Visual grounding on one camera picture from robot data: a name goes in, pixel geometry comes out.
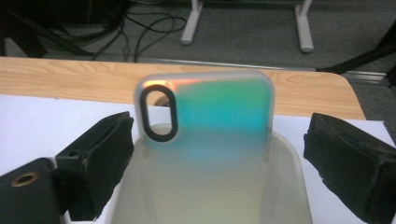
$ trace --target metal grommet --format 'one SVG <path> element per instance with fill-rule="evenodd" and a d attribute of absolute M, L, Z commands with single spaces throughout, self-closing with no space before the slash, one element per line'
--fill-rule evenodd
<path fill-rule="evenodd" d="M 29 172 L 23 175 L 18 176 L 11 182 L 11 186 L 18 188 L 18 187 L 23 187 L 26 185 L 29 185 L 33 182 L 35 182 L 38 179 L 38 173 L 37 172 Z"/>

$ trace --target wooden table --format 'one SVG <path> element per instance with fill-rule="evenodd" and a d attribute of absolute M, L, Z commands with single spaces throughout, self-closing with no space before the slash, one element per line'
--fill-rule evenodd
<path fill-rule="evenodd" d="M 133 104 L 134 86 L 150 74 L 241 68 L 103 63 L 0 57 L 0 94 Z M 335 74 L 259 69 L 274 82 L 275 114 L 365 119 L 346 79 Z"/>

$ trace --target gray carpet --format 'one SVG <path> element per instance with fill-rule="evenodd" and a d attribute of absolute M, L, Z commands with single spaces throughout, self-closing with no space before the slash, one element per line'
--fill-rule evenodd
<path fill-rule="evenodd" d="M 236 63 L 295 69 L 319 68 L 335 65 L 373 49 L 388 28 L 396 21 L 395 0 L 332 0 L 313 1 L 308 19 L 315 51 L 303 54 L 299 50 L 297 28 L 293 8 L 300 1 L 238 1 L 205 2 L 204 10 L 193 43 L 182 46 L 181 32 L 172 33 L 161 42 L 144 51 L 139 62 L 163 62 L 181 60 L 208 63 Z M 135 4 L 133 12 L 167 12 L 187 18 L 189 3 L 182 0 L 165 1 L 159 5 Z M 159 19 L 155 16 L 131 15 L 145 24 Z M 155 28 L 169 29 L 170 21 Z M 99 26 L 67 27 L 78 35 L 88 33 Z M 143 28 L 127 21 L 125 34 L 129 37 L 129 61 Z M 161 34 L 149 32 L 142 41 L 147 45 Z M 95 42 L 85 49 L 97 51 L 111 36 Z M 125 39 L 121 36 L 98 58 L 99 61 L 122 62 Z M 7 41 L 10 56 L 25 55 L 12 41 Z M 385 73 L 395 63 L 395 54 L 366 64 L 355 70 Z M 46 58 L 87 60 L 67 52 L 51 50 Z M 384 120 L 394 141 L 396 140 L 396 98 L 394 88 L 361 84 L 351 80 L 367 119 Z"/>

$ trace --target black cable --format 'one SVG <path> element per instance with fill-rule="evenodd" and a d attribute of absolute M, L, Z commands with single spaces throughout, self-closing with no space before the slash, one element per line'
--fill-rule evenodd
<path fill-rule="evenodd" d="M 157 24 L 157 23 L 159 23 L 159 22 L 161 22 L 161 21 L 166 21 L 166 20 L 169 20 L 169 19 L 172 20 L 172 27 L 171 27 L 171 29 L 170 29 L 170 31 L 171 31 L 171 30 L 174 28 L 174 26 L 175 26 L 175 19 L 174 19 L 173 17 L 171 17 L 171 18 L 162 18 L 162 19 L 159 19 L 159 20 L 157 20 L 157 21 L 151 23 L 151 24 L 148 26 L 148 28 L 151 28 L 151 26 L 154 26 L 155 24 Z M 135 63 L 137 63 L 137 59 L 138 59 L 139 55 L 140 55 L 143 51 L 145 51 L 146 49 L 150 48 L 151 46 L 153 46 L 154 44 L 158 43 L 159 41 L 163 40 L 164 38 L 166 38 L 166 37 L 171 33 L 171 32 L 163 33 L 163 36 L 161 36 L 160 38 L 158 38 L 158 39 L 152 41 L 151 43 L 149 43 L 149 44 L 147 44 L 145 47 L 143 47 L 141 50 L 139 50 L 140 43 L 141 43 L 143 37 L 145 36 L 145 34 L 146 34 L 148 31 L 150 31 L 150 29 L 145 29 L 145 30 L 143 31 L 143 33 L 139 36 L 138 40 L 137 40 L 136 47 L 134 48 L 134 62 L 135 62 Z"/>
<path fill-rule="evenodd" d="M 174 18 L 174 19 L 176 19 L 176 20 L 181 20 L 181 21 L 184 22 L 184 25 L 182 25 L 181 27 L 179 27 L 179 28 L 177 28 L 177 29 L 175 29 L 175 30 L 172 30 L 171 32 L 177 32 L 177 31 L 183 30 L 184 27 L 186 26 L 186 23 L 187 23 L 187 21 L 186 21 L 184 18 L 182 18 L 182 17 L 174 17 L 174 16 L 172 16 L 171 14 L 168 14 L 168 13 L 165 13 L 165 12 L 148 12 L 148 13 L 133 13 L 133 12 L 128 12 L 128 14 L 133 14 L 133 15 L 137 15 L 137 16 L 144 16 L 144 15 L 163 15 L 163 16 L 168 17 L 168 19 Z M 167 31 L 161 31 L 161 30 L 152 29 L 151 27 L 148 27 L 148 26 L 146 26 L 145 24 L 143 24 L 143 23 L 141 23 L 141 22 L 139 22 L 139 21 L 136 21 L 136 20 L 130 18 L 128 15 L 125 15 L 125 18 L 128 19 L 129 21 L 132 21 L 132 22 L 134 22 L 134 23 L 136 23 L 136 24 L 138 24 L 138 25 L 140 25 L 140 26 L 146 28 L 146 29 L 149 29 L 149 30 L 152 31 L 152 32 L 156 32 L 156 33 L 168 33 L 168 32 L 169 32 L 169 30 L 167 30 Z"/>
<path fill-rule="evenodd" d="M 104 35 L 108 35 L 114 32 L 120 26 L 121 20 L 123 20 L 123 16 L 126 14 L 131 6 L 132 3 L 130 2 L 119 1 L 119 3 L 113 7 L 111 14 L 109 15 L 108 22 L 104 22 L 102 24 L 104 30 L 87 35 L 70 35 L 68 40 L 77 42 L 79 44 L 85 44 L 85 42 L 95 41 L 98 38 L 104 37 Z"/>
<path fill-rule="evenodd" d="M 154 0 L 154 1 L 140 1 L 140 0 L 133 0 L 131 3 L 141 3 L 141 4 L 146 4 L 146 5 L 155 5 L 163 2 L 165 0 Z"/>
<path fill-rule="evenodd" d="M 121 20 L 121 22 L 120 22 L 120 29 L 119 29 L 119 31 L 117 32 L 117 34 L 116 34 L 110 41 L 108 41 L 107 44 L 105 44 L 101 49 L 99 49 L 99 50 L 92 56 L 91 61 L 95 61 L 96 58 L 97 58 L 105 49 L 107 49 L 108 47 L 110 47 L 110 45 L 112 45 L 112 44 L 114 43 L 114 41 L 116 41 L 116 40 L 119 38 L 119 36 L 121 35 L 121 31 L 123 31 L 124 25 L 125 25 L 125 20 Z"/>
<path fill-rule="evenodd" d="M 62 36 L 64 39 L 67 41 L 70 41 L 79 47 L 84 47 L 89 45 L 90 43 L 97 41 L 99 39 L 103 39 L 106 36 L 110 35 L 113 33 L 120 25 L 120 20 L 118 22 L 113 22 L 110 26 L 107 26 L 104 28 L 104 30 L 93 32 L 90 34 L 85 34 L 85 35 L 70 35 L 70 34 L 65 34 L 61 33 L 59 34 Z"/>
<path fill-rule="evenodd" d="M 134 22 L 134 23 L 136 23 L 136 24 L 138 24 L 138 25 L 140 25 L 140 26 L 142 26 L 142 27 L 145 28 L 145 30 L 144 30 L 144 31 L 142 32 L 142 34 L 139 36 L 139 38 L 138 38 L 138 40 L 137 40 L 137 42 L 136 42 L 135 48 L 134 48 L 134 62 L 135 62 L 135 63 L 137 63 L 138 58 L 139 58 L 139 55 L 140 55 L 141 53 L 143 53 L 143 51 L 145 51 L 146 49 L 150 48 L 151 46 L 153 46 L 154 44 L 158 43 L 159 41 L 163 40 L 163 39 L 166 38 L 169 34 L 171 34 L 171 33 L 173 33 L 173 32 L 177 32 L 177 31 L 183 30 L 184 27 L 186 26 L 186 23 L 187 23 L 187 21 L 186 21 L 184 18 L 181 18 L 181 17 L 174 17 L 174 16 L 172 16 L 171 14 L 165 13 L 165 12 L 149 12 L 149 13 L 133 13 L 133 12 L 127 12 L 127 13 L 128 13 L 128 14 L 132 14 L 132 15 L 162 15 L 162 16 L 166 16 L 165 18 L 158 19 L 158 20 L 152 22 L 151 24 L 149 24 L 149 25 L 147 26 L 147 25 L 144 25 L 144 24 L 142 24 L 142 23 L 140 23 L 140 22 L 138 22 L 138 21 L 136 21 L 136 20 L 130 18 L 128 15 L 125 15 L 125 18 L 126 18 L 127 20 L 132 21 L 132 22 Z M 167 20 L 172 20 L 172 26 L 171 26 L 171 28 L 170 28 L 169 30 L 165 30 L 165 31 L 164 31 L 164 30 L 157 30 L 157 29 L 153 29 L 153 28 L 152 28 L 152 26 L 156 25 L 157 23 L 160 23 L 160 22 L 162 22 L 162 21 L 167 21 Z M 184 22 L 184 24 L 183 24 L 181 27 L 175 29 L 176 20 L 182 20 L 182 21 Z M 160 33 L 160 34 L 163 34 L 163 35 L 162 35 L 160 38 L 158 38 L 158 39 L 152 41 L 151 43 L 147 44 L 147 45 L 146 45 L 145 47 L 143 47 L 142 49 L 140 49 L 140 44 L 141 44 L 141 42 L 142 42 L 142 40 L 143 40 L 143 37 L 146 35 L 146 33 L 147 33 L 148 31 L 152 31 L 152 32 L 155 32 L 155 33 Z"/>
<path fill-rule="evenodd" d="M 122 28 L 122 29 L 119 29 L 119 31 L 121 32 L 121 34 L 123 35 L 124 40 L 125 40 L 125 46 L 124 46 L 124 48 L 122 49 L 123 61 L 124 61 L 125 63 L 128 63 L 129 54 L 130 54 L 130 52 L 131 52 L 131 48 L 130 48 L 130 46 L 129 46 L 129 37 L 128 37 L 127 34 L 125 34 L 123 28 Z"/>
<path fill-rule="evenodd" d="M 96 53 L 92 53 L 92 52 L 88 52 L 84 49 L 81 49 L 80 47 L 76 46 L 74 41 L 70 41 L 69 39 L 65 39 L 60 37 L 59 35 L 53 33 L 50 30 L 44 29 L 41 26 L 35 24 L 34 22 L 25 19 L 25 18 L 21 18 L 19 15 L 15 14 L 13 11 L 11 10 L 6 10 L 6 13 L 11 16 L 13 19 L 15 19 L 16 21 L 21 22 L 22 24 L 26 25 L 27 27 L 31 28 L 32 30 L 36 31 L 38 35 L 41 35 L 42 37 L 44 37 L 44 39 L 47 39 L 50 42 L 53 42 L 59 46 L 62 47 L 62 49 L 67 49 L 68 51 L 72 52 L 75 55 L 81 55 L 81 56 L 92 56 L 93 59 L 95 59 L 104 49 L 108 48 L 108 46 L 104 46 L 102 49 L 100 49 L 98 52 Z M 78 37 L 80 40 L 93 40 L 95 38 L 98 38 L 99 36 L 105 35 L 105 34 L 109 34 L 112 31 L 114 31 L 115 29 L 117 29 L 117 26 L 114 27 L 109 27 L 108 29 L 105 29 L 104 31 L 98 32 L 98 33 L 93 33 L 93 34 L 89 34 L 89 35 L 84 35 L 81 37 Z"/>

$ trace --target chair leg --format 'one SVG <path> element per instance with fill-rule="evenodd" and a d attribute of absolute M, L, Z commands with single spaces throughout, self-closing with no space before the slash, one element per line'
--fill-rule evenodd
<path fill-rule="evenodd" d="M 387 78 L 391 86 L 396 86 L 396 64 L 387 72 Z"/>
<path fill-rule="evenodd" d="M 300 40 L 300 49 L 303 53 L 312 53 L 314 51 L 314 44 L 312 42 L 311 30 L 309 29 L 307 18 L 307 13 L 311 4 L 312 0 L 304 0 L 302 5 L 297 5 L 294 9 Z"/>
<path fill-rule="evenodd" d="M 198 24 L 199 17 L 203 8 L 203 3 L 198 0 L 191 0 L 192 10 L 184 28 L 183 36 L 181 37 L 181 44 L 190 45 L 194 37 L 195 29 Z"/>

